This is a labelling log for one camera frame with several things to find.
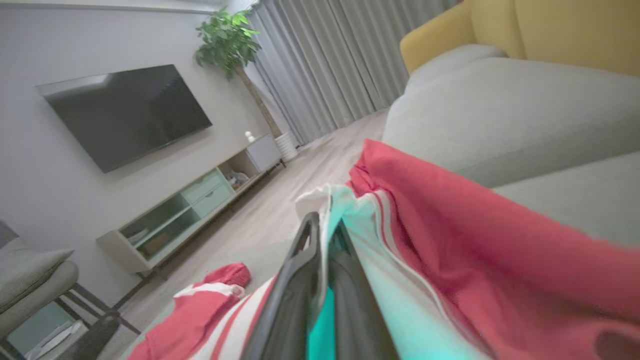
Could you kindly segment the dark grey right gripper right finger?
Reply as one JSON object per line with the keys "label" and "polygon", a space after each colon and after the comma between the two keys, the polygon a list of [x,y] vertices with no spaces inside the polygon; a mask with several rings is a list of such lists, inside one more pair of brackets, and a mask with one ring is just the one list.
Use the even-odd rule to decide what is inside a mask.
{"label": "dark grey right gripper right finger", "polygon": [[331,237],[327,259],[336,358],[398,360],[399,353],[343,221]]}

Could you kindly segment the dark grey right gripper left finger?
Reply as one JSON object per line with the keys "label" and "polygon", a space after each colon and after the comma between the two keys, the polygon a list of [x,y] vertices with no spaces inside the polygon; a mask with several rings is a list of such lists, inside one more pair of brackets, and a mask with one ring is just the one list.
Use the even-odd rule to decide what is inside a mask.
{"label": "dark grey right gripper left finger", "polygon": [[311,303],[321,269],[320,215],[303,219],[258,320],[247,338],[242,360],[304,360]]}

